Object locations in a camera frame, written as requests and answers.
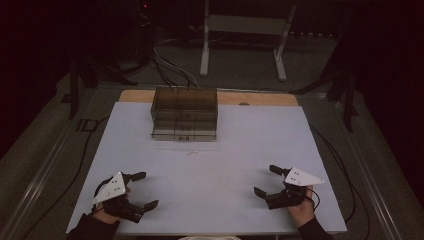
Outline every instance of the black cable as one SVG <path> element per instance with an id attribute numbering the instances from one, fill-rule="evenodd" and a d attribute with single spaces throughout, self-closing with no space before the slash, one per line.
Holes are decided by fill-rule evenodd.
<path id="1" fill-rule="evenodd" d="M 324 141 L 324 143 L 327 145 L 327 147 L 330 150 L 331 155 L 336 160 L 338 167 L 340 168 L 340 170 L 342 171 L 343 175 L 346 177 L 346 180 L 348 182 L 349 189 L 350 189 L 350 192 L 351 192 L 351 195 L 352 195 L 352 202 L 353 202 L 351 213 L 345 219 L 345 223 L 348 223 L 352 219 L 352 217 L 353 217 L 353 215 L 355 214 L 355 211 L 356 211 L 356 198 L 355 198 L 355 193 L 354 193 L 354 189 L 353 189 L 354 185 L 353 185 L 353 183 L 350 179 L 350 176 L 347 172 L 346 166 L 344 165 L 342 158 L 337 153 L 337 151 L 334 149 L 333 145 L 331 145 L 331 143 L 315 127 L 313 127 L 311 125 L 310 125 L 310 127 L 311 127 L 311 130 L 313 132 L 315 132 Z"/>
<path id="2" fill-rule="evenodd" d="M 155 64 L 155 69 L 158 71 L 160 77 L 162 80 L 169 86 L 172 87 L 172 81 L 163 73 L 163 71 L 160 69 L 159 64 L 156 62 L 156 59 L 152 56 L 151 57 L 152 62 Z"/>
<path id="3" fill-rule="evenodd" d="M 312 190 L 312 189 L 308 189 L 308 190 L 311 191 L 313 194 L 315 194 L 315 196 L 317 196 L 317 198 L 318 198 L 318 203 L 317 203 L 317 205 L 314 206 L 314 211 L 315 211 L 318 208 L 319 204 L 321 203 L 321 199 L 319 198 L 318 193 L 316 193 L 314 190 Z"/>
<path id="4" fill-rule="evenodd" d="M 161 64 L 161 63 L 159 63 L 159 62 L 156 62 L 156 63 L 157 63 L 159 66 L 161 66 L 162 68 L 165 68 L 165 69 L 167 69 L 167 70 L 169 70 L 169 71 L 171 71 L 171 72 L 173 72 L 173 73 L 175 73 L 175 74 L 178 74 L 179 76 L 181 76 L 181 77 L 183 77 L 183 78 L 187 79 L 187 87 L 190 87 L 190 83 L 191 83 L 191 84 L 193 84 L 195 87 L 197 87 L 197 84 L 193 83 L 193 82 L 191 81 L 191 79 L 187 76 L 187 74 L 186 74 L 184 71 L 181 71 L 181 70 L 176 71 L 176 70 L 174 70 L 174 69 L 172 69 L 172 68 L 169 68 L 169 67 L 167 67 L 166 65 L 163 65 L 163 64 Z"/>
<path id="5" fill-rule="evenodd" d="M 77 172 L 75 173 L 74 177 L 72 178 L 71 182 L 68 184 L 68 186 L 65 188 L 65 190 L 63 190 L 62 194 L 59 195 L 59 197 L 56 199 L 56 201 L 53 202 L 52 205 L 50 205 L 50 207 L 37 219 L 37 221 L 35 221 L 35 223 L 32 224 L 32 226 L 24 233 L 24 235 L 21 237 L 21 240 L 24 240 L 31 232 L 32 230 L 34 230 L 37 225 L 47 216 L 47 214 L 50 213 L 50 211 L 60 202 L 60 200 L 62 200 L 62 198 L 66 195 L 66 193 L 69 191 L 69 189 L 72 187 L 72 185 L 75 183 L 75 181 L 77 180 L 81 169 L 82 169 L 82 165 L 84 163 L 84 159 L 85 159 L 85 155 L 87 153 L 87 148 L 88 148 L 88 143 L 90 142 L 90 138 L 93 135 L 93 133 L 96 131 L 97 127 L 104 122 L 106 119 L 108 119 L 108 117 L 105 117 L 103 119 L 101 119 L 100 121 L 94 120 L 96 122 L 96 126 L 93 128 L 93 130 L 90 131 L 90 133 L 87 136 L 87 139 L 85 141 L 85 145 L 84 145 L 84 150 L 82 152 L 82 156 L 81 156 L 81 160 L 77 169 Z"/>
<path id="6" fill-rule="evenodd" d="M 370 231 L 371 231 L 371 221 L 370 221 L 370 215 L 369 215 L 368 209 L 366 207 L 365 201 L 363 200 L 363 198 L 362 198 L 361 194 L 359 193 L 358 189 L 356 188 L 356 186 L 352 183 L 352 181 L 349 177 L 349 174 L 347 172 L 346 166 L 344 165 L 343 159 L 340 157 L 340 155 L 338 154 L 336 149 L 314 126 L 312 126 L 312 125 L 309 125 L 309 126 L 310 126 L 312 132 L 316 133 L 324 141 L 324 143 L 327 145 L 327 147 L 329 148 L 334 160 L 336 161 L 338 167 L 340 168 L 340 170 L 342 171 L 343 175 L 345 176 L 345 178 L 348 182 L 349 188 L 350 188 L 351 193 L 352 193 L 352 197 L 353 197 L 352 200 L 354 202 L 354 205 L 353 205 L 353 210 L 352 210 L 351 214 L 349 215 L 348 218 L 345 219 L 345 222 L 348 223 L 349 220 L 353 217 L 353 215 L 355 213 L 356 200 L 355 200 L 354 193 L 356 193 L 356 195 L 358 196 L 362 206 L 364 207 L 365 215 L 366 215 L 366 218 L 367 218 L 367 233 L 366 233 L 366 236 L 365 236 L 364 239 L 365 240 L 368 239 L 368 237 L 370 235 Z"/>
<path id="7" fill-rule="evenodd" d="M 154 49 L 153 49 L 154 55 L 156 55 L 160 60 L 162 60 L 163 62 L 167 63 L 168 65 L 178 69 L 180 71 L 180 73 L 187 79 L 188 81 L 188 86 L 190 86 L 190 83 L 193 84 L 195 87 L 198 87 L 197 83 L 195 81 L 193 81 L 193 79 L 191 79 L 188 75 L 187 72 L 185 72 L 184 70 L 182 70 L 180 67 L 178 67 L 177 65 L 173 64 L 171 61 L 167 60 L 166 58 L 160 56 Z"/>

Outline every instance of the white table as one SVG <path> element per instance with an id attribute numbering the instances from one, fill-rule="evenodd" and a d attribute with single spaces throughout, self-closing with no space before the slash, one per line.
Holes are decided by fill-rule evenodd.
<path id="1" fill-rule="evenodd" d="M 328 232 L 346 231 L 338 203 L 301 107 L 219 105 L 215 142 L 168 142 L 151 138 L 150 103 L 116 103 L 67 231 L 90 212 L 94 190 L 122 171 L 147 172 L 130 182 L 129 201 L 159 199 L 140 223 L 122 220 L 123 235 L 258 235 L 297 230 L 286 209 L 268 210 L 253 187 L 282 190 L 273 164 L 297 167 L 326 181 L 314 190 L 316 211 Z"/>

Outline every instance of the person's arm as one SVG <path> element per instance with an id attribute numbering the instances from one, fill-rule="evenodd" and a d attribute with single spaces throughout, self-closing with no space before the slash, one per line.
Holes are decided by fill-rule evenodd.
<path id="1" fill-rule="evenodd" d="M 119 217 L 111 216 L 101 204 L 92 215 L 83 214 L 67 240 L 112 240 L 119 226 Z"/>
<path id="2" fill-rule="evenodd" d="M 314 213 L 314 203 L 312 199 L 312 186 L 308 186 L 306 196 L 303 202 L 294 207 L 288 207 L 287 210 L 292 217 L 294 224 L 298 228 L 303 240 L 332 240 L 333 237 L 325 232 L 319 224 Z"/>

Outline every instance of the gray floor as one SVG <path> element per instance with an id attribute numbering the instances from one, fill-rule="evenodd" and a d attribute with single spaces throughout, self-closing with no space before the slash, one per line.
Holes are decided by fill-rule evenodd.
<path id="1" fill-rule="evenodd" d="M 335 40 L 321 37 L 290 37 L 282 59 L 288 76 L 286 82 L 278 81 L 270 48 L 266 47 L 211 49 L 207 77 L 199 76 L 201 58 L 199 42 L 193 41 L 185 47 L 178 47 L 178 44 L 171 41 L 157 45 L 156 50 L 161 56 L 190 72 L 199 86 L 256 92 L 287 92 L 317 80 L 336 44 Z M 172 72 L 167 74 L 178 84 L 185 84 L 185 80 L 180 76 Z M 105 76 L 99 75 L 99 77 L 102 79 L 99 87 L 95 90 L 85 90 L 82 94 L 81 109 L 74 121 L 67 119 L 69 105 L 60 103 L 62 96 L 68 92 L 68 77 L 60 81 L 56 97 L 46 105 L 0 162 L 2 182 L 0 227 L 2 231 L 5 231 L 6 227 L 8 230 L 16 227 L 15 235 L 9 239 L 19 239 L 59 197 L 77 172 L 89 136 L 87 132 L 75 131 L 78 121 L 99 120 L 108 116 L 122 90 L 128 88 Z M 139 83 L 138 86 L 131 88 L 142 89 L 164 85 L 157 71 L 149 66 L 128 78 Z M 358 115 L 353 117 L 354 133 L 348 133 L 340 122 L 343 103 L 326 101 L 324 96 L 327 89 L 328 85 L 322 86 L 297 98 L 310 124 L 325 136 L 344 160 L 350 179 L 369 213 L 368 239 L 422 239 L 423 209 L 403 177 L 360 93 L 357 93 L 355 98 Z M 89 139 L 81 172 L 75 183 L 26 239 L 65 238 L 73 206 L 105 125 L 101 124 Z M 343 216 L 347 217 L 353 204 L 347 181 L 326 144 L 318 135 L 314 136 Z M 47 160 L 55 164 L 43 178 L 38 173 Z M 21 199 L 25 199 L 23 194 L 27 187 L 39 190 L 29 192 L 34 194 L 30 199 L 38 199 L 37 201 L 20 202 Z M 358 197 L 356 197 L 355 215 L 347 226 L 348 232 L 335 235 L 336 239 L 364 239 L 368 229 L 367 216 Z M 272 239 L 272 237 L 245 238 Z M 135 238 L 117 236 L 116 239 Z"/>

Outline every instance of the wire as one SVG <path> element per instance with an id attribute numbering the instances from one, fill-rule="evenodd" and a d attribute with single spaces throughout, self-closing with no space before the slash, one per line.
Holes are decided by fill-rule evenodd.
<path id="1" fill-rule="evenodd" d="M 56 199 L 56 201 L 53 202 L 52 205 L 50 205 L 50 207 L 32 224 L 32 226 L 24 233 L 24 235 L 21 237 L 21 240 L 24 240 L 31 232 L 32 230 L 34 230 L 37 225 L 47 216 L 47 214 L 50 213 L 50 211 L 60 202 L 60 200 L 62 200 L 62 198 L 66 195 L 66 193 L 69 191 L 69 189 L 72 187 L 72 185 L 75 183 L 75 181 L 77 180 L 81 169 L 82 169 L 82 165 L 84 163 L 84 159 L 85 159 L 85 155 L 87 153 L 87 148 L 88 148 L 88 143 L 90 142 L 90 138 L 93 135 L 93 133 L 96 131 L 97 127 L 104 122 L 106 119 L 108 119 L 108 117 L 105 117 L 103 119 L 101 119 L 100 121 L 94 120 L 96 122 L 95 127 L 93 128 L 93 130 L 90 131 L 90 133 L 87 136 L 87 139 L 85 141 L 85 145 L 84 145 L 84 150 L 82 152 L 82 156 L 81 156 L 81 160 L 78 166 L 78 169 L 74 175 L 74 177 L 72 178 L 71 182 L 68 184 L 68 186 L 63 190 L 62 194 L 59 195 L 59 197 Z"/>
<path id="2" fill-rule="evenodd" d="M 151 57 L 152 62 L 155 64 L 156 67 L 153 67 L 154 69 L 156 69 L 159 73 L 159 75 L 161 76 L 162 80 L 169 86 L 172 87 L 172 84 L 178 87 L 178 84 L 175 83 L 174 81 L 172 81 L 171 79 L 169 79 L 166 74 L 162 71 L 162 69 L 160 69 L 159 64 L 157 63 L 156 59 L 152 56 Z"/>
<path id="3" fill-rule="evenodd" d="M 345 219 L 345 223 L 347 224 L 352 219 L 352 217 L 355 214 L 355 210 L 356 210 L 355 193 L 356 193 L 356 195 L 358 196 L 358 198 L 359 198 L 359 200 L 360 200 L 360 202 L 361 202 L 361 204 L 362 204 L 362 206 L 364 208 L 365 215 L 366 215 L 366 218 L 367 218 L 367 233 L 366 233 L 366 236 L 365 236 L 364 239 L 365 240 L 368 239 L 368 237 L 370 235 L 370 231 L 371 231 L 371 221 L 370 221 L 370 215 L 369 215 L 369 212 L 368 212 L 368 209 L 366 207 L 366 204 L 365 204 L 364 199 L 362 198 L 362 196 L 359 193 L 359 191 L 356 188 L 356 186 L 352 183 L 352 181 L 351 181 L 351 179 L 349 177 L 349 174 L 347 172 L 346 166 L 344 165 L 343 159 L 340 157 L 340 155 L 338 154 L 338 152 L 336 151 L 336 149 L 333 147 L 333 145 L 314 126 L 312 126 L 312 125 L 309 125 L 309 126 L 310 126 L 312 132 L 314 132 L 315 134 L 317 134 L 324 141 L 324 143 L 327 145 L 327 147 L 330 150 L 330 152 L 331 152 L 334 160 L 336 161 L 338 167 L 340 168 L 340 170 L 342 171 L 343 175 L 345 176 L 345 178 L 346 178 L 346 180 L 348 182 L 348 185 L 349 185 L 349 188 L 350 188 L 350 191 L 351 191 L 351 194 L 352 194 L 353 207 L 352 207 L 351 213 Z"/>
<path id="4" fill-rule="evenodd" d="M 321 203 L 321 199 L 319 198 L 318 193 L 316 193 L 314 190 L 312 190 L 312 189 L 308 189 L 308 190 L 311 191 L 313 194 L 315 194 L 315 196 L 317 196 L 317 198 L 318 198 L 318 203 L 317 203 L 317 205 L 314 206 L 314 211 L 315 211 L 318 208 L 319 204 Z"/>
<path id="5" fill-rule="evenodd" d="M 180 70 L 181 72 L 183 72 L 184 74 L 187 74 L 188 76 L 190 76 L 191 77 L 191 80 L 189 79 L 189 78 L 187 78 L 188 79 L 188 81 L 190 81 L 191 83 L 193 83 L 194 84 L 194 86 L 196 86 L 196 87 L 198 87 L 199 85 L 197 84 L 197 82 L 196 82 L 196 78 L 193 76 L 193 75 L 191 75 L 189 72 L 187 72 L 187 71 L 185 71 L 184 69 L 182 69 L 182 68 L 179 68 L 179 67 L 177 67 L 175 64 L 173 64 L 173 63 L 171 63 L 171 62 L 169 62 L 168 60 L 166 60 L 166 59 L 164 59 L 163 57 L 161 57 L 161 56 L 159 56 L 159 54 L 156 52 L 156 50 L 153 48 L 153 53 L 160 59 L 160 60 L 162 60 L 165 64 L 167 64 L 167 65 L 169 65 L 169 66 L 171 66 L 171 67 L 173 67 L 173 68 L 176 68 L 176 69 L 178 69 L 178 70 Z"/>

